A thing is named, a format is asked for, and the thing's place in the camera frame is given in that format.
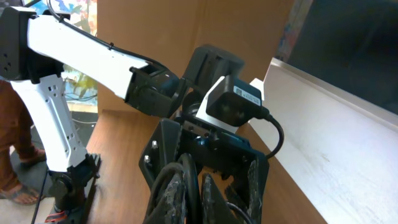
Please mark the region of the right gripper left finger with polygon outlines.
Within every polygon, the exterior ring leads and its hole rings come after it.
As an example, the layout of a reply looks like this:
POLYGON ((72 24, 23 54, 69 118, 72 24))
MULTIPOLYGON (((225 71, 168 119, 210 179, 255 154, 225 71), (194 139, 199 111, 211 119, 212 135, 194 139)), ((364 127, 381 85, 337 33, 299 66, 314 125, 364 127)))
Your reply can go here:
POLYGON ((185 195, 185 173, 181 169, 162 169, 151 189, 146 223, 185 223, 187 211, 185 195))

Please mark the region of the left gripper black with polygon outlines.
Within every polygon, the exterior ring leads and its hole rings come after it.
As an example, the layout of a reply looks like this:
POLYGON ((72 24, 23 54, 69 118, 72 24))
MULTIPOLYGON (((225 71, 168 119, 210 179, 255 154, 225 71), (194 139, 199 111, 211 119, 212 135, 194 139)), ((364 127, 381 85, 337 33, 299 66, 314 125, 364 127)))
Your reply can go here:
POLYGON ((247 139, 196 118, 159 121, 139 159, 150 188, 162 169, 186 180, 185 223, 203 223, 202 175, 210 174, 239 223, 260 223, 269 163, 247 139))

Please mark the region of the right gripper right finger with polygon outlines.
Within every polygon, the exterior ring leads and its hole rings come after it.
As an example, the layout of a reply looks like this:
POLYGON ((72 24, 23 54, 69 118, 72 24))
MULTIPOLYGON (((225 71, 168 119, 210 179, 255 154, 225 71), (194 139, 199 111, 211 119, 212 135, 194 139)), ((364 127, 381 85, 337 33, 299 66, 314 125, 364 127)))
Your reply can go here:
POLYGON ((210 174, 202 175, 201 204, 204 224, 239 224, 210 174))

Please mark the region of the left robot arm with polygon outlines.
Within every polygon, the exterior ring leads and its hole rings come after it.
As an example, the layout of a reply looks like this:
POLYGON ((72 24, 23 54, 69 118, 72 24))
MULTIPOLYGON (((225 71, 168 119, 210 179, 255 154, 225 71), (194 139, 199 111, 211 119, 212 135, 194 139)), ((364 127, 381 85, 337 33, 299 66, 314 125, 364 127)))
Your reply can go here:
POLYGON ((73 25, 70 14, 8 6, 1 77, 28 108, 47 150, 49 223, 83 223, 101 158, 81 143, 68 101, 91 101, 88 78, 159 123, 139 159, 150 188, 145 223, 260 223, 269 156, 235 129, 272 121, 261 92, 239 79, 244 62, 197 47, 182 77, 158 61, 73 25))

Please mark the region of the brown wooden side panel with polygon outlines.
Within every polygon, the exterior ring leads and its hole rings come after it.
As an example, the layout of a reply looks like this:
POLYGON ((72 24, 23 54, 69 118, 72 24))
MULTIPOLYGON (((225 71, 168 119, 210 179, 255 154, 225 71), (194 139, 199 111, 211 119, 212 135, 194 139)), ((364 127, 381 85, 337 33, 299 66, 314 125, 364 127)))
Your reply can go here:
POLYGON ((196 47, 245 61, 241 79, 263 80, 294 0, 98 0, 98 37, 182 76, 196 47))

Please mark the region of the person in brown trousers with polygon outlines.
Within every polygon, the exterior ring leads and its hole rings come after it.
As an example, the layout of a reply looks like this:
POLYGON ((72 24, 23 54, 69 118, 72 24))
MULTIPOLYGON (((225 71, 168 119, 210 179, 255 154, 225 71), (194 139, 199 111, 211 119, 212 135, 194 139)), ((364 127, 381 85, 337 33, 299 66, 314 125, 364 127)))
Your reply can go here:
POLYGON ((43 197, 23 185, 14 172, 10 147, 14 147, 23 166, 46 160, 45 151, 32 143, 32 118, 20 96, 5 80, 1 81, 1 198, 20 205, 32 205, 43 197))

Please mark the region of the dark window pane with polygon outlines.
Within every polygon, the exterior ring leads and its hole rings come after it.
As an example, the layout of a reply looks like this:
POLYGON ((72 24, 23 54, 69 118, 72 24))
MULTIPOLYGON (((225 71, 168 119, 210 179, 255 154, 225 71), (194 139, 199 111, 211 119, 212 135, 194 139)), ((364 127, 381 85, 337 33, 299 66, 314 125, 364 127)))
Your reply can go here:
POLYGON ((314 1, 287 63, 397 113, 397 1, 314 1))

